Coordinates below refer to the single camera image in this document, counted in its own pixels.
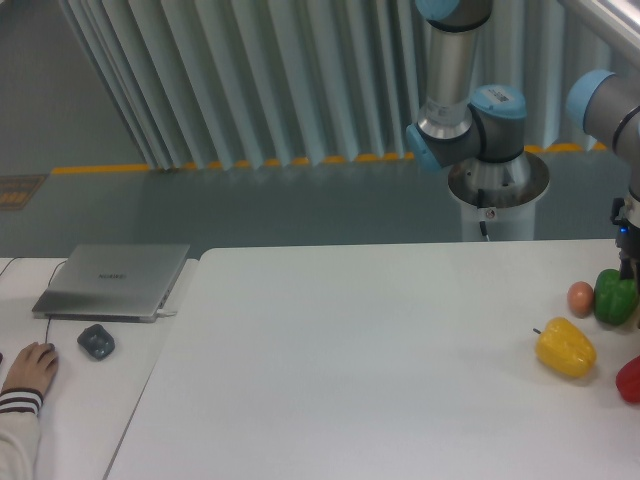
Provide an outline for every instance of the green bell pepper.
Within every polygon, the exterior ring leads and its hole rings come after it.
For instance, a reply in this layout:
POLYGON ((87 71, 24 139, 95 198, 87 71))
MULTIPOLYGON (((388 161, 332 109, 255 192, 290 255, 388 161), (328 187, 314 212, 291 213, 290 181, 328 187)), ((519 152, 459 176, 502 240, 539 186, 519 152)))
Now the green bell pepper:
POLYGON ((638 306, 638 292, 633 280, 620 280, 617 270, 603 270, 595 288, 595 314, 598 321, 622 325, 638 306))

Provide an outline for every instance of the wall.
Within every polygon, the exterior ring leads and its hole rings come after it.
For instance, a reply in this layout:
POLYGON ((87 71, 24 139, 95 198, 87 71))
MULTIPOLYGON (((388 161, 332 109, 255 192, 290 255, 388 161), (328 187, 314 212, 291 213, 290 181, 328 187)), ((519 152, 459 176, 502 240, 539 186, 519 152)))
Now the wall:
POLYGON ((0 8, 0 175, 140 163, 56 0, 0 8))

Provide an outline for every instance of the bell pepper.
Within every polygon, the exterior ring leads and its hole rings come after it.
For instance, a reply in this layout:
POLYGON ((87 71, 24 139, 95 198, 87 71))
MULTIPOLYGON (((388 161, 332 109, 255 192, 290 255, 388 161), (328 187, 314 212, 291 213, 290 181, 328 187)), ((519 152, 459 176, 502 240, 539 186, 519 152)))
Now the bell pepper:
POLYGON ((595 314, 598 321, 622 325, 638 306, 634 280, 620 280, 617 270, 603 270, 595 288, 595 314))
POLYGON ((586 375, 596 363, 596 349, 573 323, 563 317, 549 320, 536 343, 538 359, 549 368, 570 377, 586 375))
POLYGON ((640 403, 640 357, 620 369, 616 375, 616 387, 625 402, 640 403))

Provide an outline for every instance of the laptop lid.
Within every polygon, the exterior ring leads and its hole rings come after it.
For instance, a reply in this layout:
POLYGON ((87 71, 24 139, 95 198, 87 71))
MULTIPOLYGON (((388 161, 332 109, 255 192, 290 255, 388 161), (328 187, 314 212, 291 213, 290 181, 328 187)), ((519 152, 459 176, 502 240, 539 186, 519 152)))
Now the laptop lid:
POLYGON ((189 245, 78 245, 33 313, 152 321, 188 250, 189 245))

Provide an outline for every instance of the egg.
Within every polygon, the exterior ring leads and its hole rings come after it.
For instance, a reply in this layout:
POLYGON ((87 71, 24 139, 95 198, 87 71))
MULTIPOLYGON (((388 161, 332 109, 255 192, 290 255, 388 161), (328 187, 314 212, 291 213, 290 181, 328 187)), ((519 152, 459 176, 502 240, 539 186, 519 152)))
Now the egg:
POLYGON ((587 282, 576 282, 567 292, 569 309, 578 318, 584 318, 593 308, 593 288, 587 282))

